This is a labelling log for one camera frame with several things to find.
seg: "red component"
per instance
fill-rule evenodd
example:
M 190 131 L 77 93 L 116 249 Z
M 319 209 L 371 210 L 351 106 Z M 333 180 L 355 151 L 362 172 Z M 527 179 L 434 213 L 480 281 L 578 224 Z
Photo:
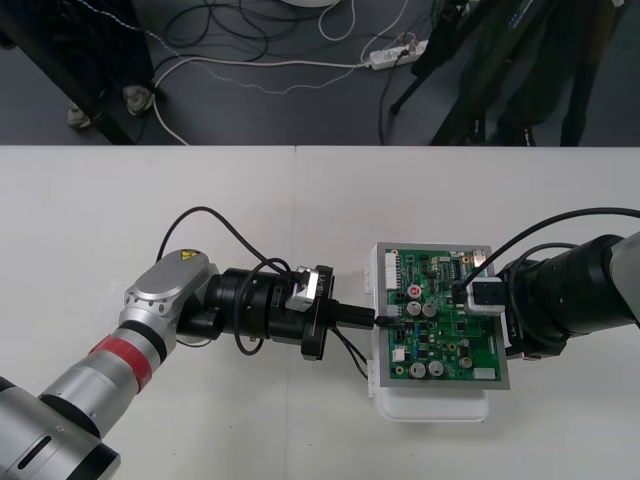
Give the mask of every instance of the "red component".
M 147 357 L 145 357 L 140 350 L 129 342 L 122 340 L 121 338 L 108 336 L 105 337 L 105 339 L 98 345 L 93 347 L 89 353 L 93 353 L 96 350 L 111 352 L 129 364 L 133 369 L 133 374 L 136 376 L 136 380 L 138 380 L 138 393 L 140 393 L 140 391 L 142 391 L 142 389 L 151 380 L 153 370 L 151 369 L 149 360 L 147 360 Z

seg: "green circuit board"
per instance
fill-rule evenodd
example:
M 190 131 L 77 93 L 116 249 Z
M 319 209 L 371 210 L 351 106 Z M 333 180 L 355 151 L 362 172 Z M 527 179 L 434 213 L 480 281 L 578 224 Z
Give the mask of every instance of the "green circuit board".
M 387 288 L 387 305 L 401 319 L 389 331 L 391 378 L 500 381 L 495 319 L 467 315 L 452 297 L 452 286 L 471 273 L 484 252 L 386 253 L 386 261 L 395 263 L 387 263 L 387 269 L 395 273 L 397 286 Z

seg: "shoe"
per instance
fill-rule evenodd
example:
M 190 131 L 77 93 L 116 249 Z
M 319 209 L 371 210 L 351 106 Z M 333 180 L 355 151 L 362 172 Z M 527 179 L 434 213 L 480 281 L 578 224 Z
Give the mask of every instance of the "shoe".
M 522 129 L 511 129 L 498 126 L 498 130 L 491 135 L 489 145 L 502 147 L 535 147 L 536 140 L 533 138 L 531 127 Z
M 127 102 L 127 110 L 134 117 L 139 117 L 153 105 L 153 94 L 139 85 L 123 88 L 122 95 Z
M 460 145 L 466 147 L 481 147 L 487 144 L 487 131 L 486 131 L 486 119 L 484 115 L 480 115 L 478 118 L 473 119 L 464 138 L 460 142 Z
M 91 119 L 75 103 L 69 102 L 67 125 L 75 130 L 84 130 L 91 126 Z

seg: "gray floor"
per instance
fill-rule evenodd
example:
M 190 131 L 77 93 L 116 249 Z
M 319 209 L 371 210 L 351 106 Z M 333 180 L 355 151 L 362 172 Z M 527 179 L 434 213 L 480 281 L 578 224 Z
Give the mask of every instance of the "gray floor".
M 287 9 L 277 1 L 253 0 L 251 8 L 273 14 Z M 143 25 L 161 33 L 176 12 L 199 3 L 198 0 L 136 0 Z M 245 0 L 249 5 L 252 0 Z M 397 31 L 406 29 L 418 15 L 428 11 L 430 0 L 411 0 Z M 357 22 L 354 35 L 377 33 L 397 15 L 401 0 L 356 0 Z M 350 22 L 346 5 L 337 7 L 326 20 L 328 34 L 339 35 Z M 203 25 L 202 11 L 187 16 L 177 25 L 175 35 L 194 35 Z M 223 12 L 221 18 L 247 34 L 237 14 Z M 612 41 L 595 86 L 589 109 L 589 123 L 584 146 L 640 145 L 640 5 L 636 2 L 624 18 Z M 265 24 L 269 32 L 280 25 Z M 428 26 L 422 30 L 428 32 Z M 220 33 L 214 27 L 212 32 Z M 508 93 L 518 85 L 535 53 L 532 39 L 524 59 L 507 82 L 503 99 L 490 112 L 495 118 L 504 106 Z M 234 42 L 229 37 L 211 37 L 216 44 Z M 326 42 L 318 33 L 316 22 L 303 22 L 288 38 L 273 42 L 273 52 L 303 52 Z M 345 42 L 330 50 L 307 54 L 305 59 L 353 63 L 366 39 Z M 376 45 L 384 46 L 381 40 Z M 154 60 L 169 53 L 155 40 L 149 39 Z M 201 47 L 190 52 L 224 59 L 243 59 L 247 54 L 227 47 Z M 458 77 L 466 58 L 468 45 L 444 68 L 439 69 L 414 95 L 403 109 L 388 134 L 395 145 L 427 144 L 456 98 Z M 78 134 L 65 125 L 67 99 L 20 51 L 0 51 L 0 144 L 104 145 L 106 140 L 95 131 Z M 211 65 L 217 75 L 244 83 L 256 83 L 274 90 L 294 84 L 319 85 L 345 73 L 343 70 L 315 67 L 258 69 Z M 376 145 L 377 110 L 380 93 L 388 71 L 360 69 L 347 78 L 321 90 L 300 89 L 287 95 L 266 95 L 255 89 L 240 88 L 212 78 L 197 65 L 186 65 L 168 77 L 163 90 L 169 101 L 161 106 L 165 121 L 189 143 L 197 145 Z M 409 69 L 399 69 L 388 94 L 395 99 L 411 82 Z M 547 123 L 535 130 L 539 145 L 557 145 L 560 126 L 566 111 L 568 92 L 559 109 Z M 115 114 L 136 137 L 142 122 L 127 117 L 120 105 Z M 158 124 L 148 118 L 142 144 L 176 143 Z

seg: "power strip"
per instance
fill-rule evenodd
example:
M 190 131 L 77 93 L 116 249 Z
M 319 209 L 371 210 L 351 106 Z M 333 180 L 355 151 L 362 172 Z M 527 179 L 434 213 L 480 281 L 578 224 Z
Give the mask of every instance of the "power strip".
M 426 50 L 427 43 L 429 43 L 429 40 L 423 40 L 418 43 L 416 51 L 400 58 L 400 61 L 398 61 L 398 65 L 405 65 L 407 63 L 415 62 Z M 369 66 L 374 70 L 384 70 L 385 68 L 391 68 L 393 67 L 393 64 L 396 63 L 398 56 L 402 53 L 403 50 L 406 50 L 406 48 L 407 47 L 394 47 L 388 48 L 386 50 L 376 50 L 375 52 L 371 52 L 369 54 Z

